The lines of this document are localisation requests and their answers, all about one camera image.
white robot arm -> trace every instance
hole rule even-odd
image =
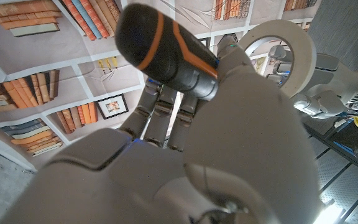
[[[126,51],[120,39],[139,44],[125,35],[131,32],[139,35],[136,41],[147,41],[137,29],[154,19],[158,25],[150,41],[176,38],[179,45],[168,44],[168,52],[163,41],[157,48],[149,45],[155,55],[143,67],[134,58],[149,53]],[[175,37],[164,39],[170,34]],[[127,6],[116,35],[128,61],[150,76],[153,69],[173,68],[173,81],[171,73],[154,74],[159,82],[147,82],[139,106],[119,130],[99,130],[56,155],[1,223],[314,222],[322,203],[305,130],[290,100],[255,73],[242,47],[230,37],[223,39],[218,72],[211,74],[216,78],[208,79],[202,75],[211,71],[206,65],[214,60],[202,63],[208,59],[199,61],[203,56],[191,50],[209,50],[148,6]],[[189,85],[179,85],[186,81]],[[177,90],[188,95],[172,130],[179,134],[170,140],[174,150],[162,149]]]
[[[346,116],[347,110],[358,110],[358,72],[352,72],[337,58],[317,54],[313,76],[308,84],[291,99],[296,109],[313,118]],[[281,60],[267,78],[279,86],[285,83],[291,70],[292,53],[283,46],[270,49],[269,57]]]

orange stripe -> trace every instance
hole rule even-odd
[[[208,73],[212,77],[218,79],[218,72],[215,68],[208,65],[205,61],[197,57],[195,54],[191,53],[187,48],[186,42],[183,37],[180,35],[179,25],[177,22],[173,21],[173,34],[178,40],[180,50],[183,54],[183,58],[190,64],[196,66],[197,68],[201,69],[202,71]]]
[[[139,69],[139,70],[145,69],[149,65],[149,63],[153,60],[154,55],[157,51],[158,45],[160,44],[163,25],[164,25],[164,17],[162,16],[161,12],[158,12],[157,30],[155,31],[154,40],[152,42],[152,45],[151,45],[149,51],[147,52],[146,57],[137,66],[137,69]]]

picture frame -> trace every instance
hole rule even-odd
[[[198,39],[202,44],[205,45],[205,47],[209,48],[209,41],[210,41],[210,38],[201,38],[201,39]]]
[[[109,119],[129,111],[123,94],[98,100],[95,103],[103,119]]]

black handle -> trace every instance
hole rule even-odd
[[[121,14],[116,44],[150,78],[210,100],[218,89],[218,59],[195,36],[156,9],[130,4]]]

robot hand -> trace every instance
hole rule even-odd
[[[218,61],[139,4],[121,14],[116,41],[156,81],[119,131],[99,130],[49,161],[2,223],[314,222],[321,202],[305,130],[242,47],[222,40]],[[176,91],[191,96],[177,120],[187,139],[162,149]],[[197,108],[197,98],[210,101]]]

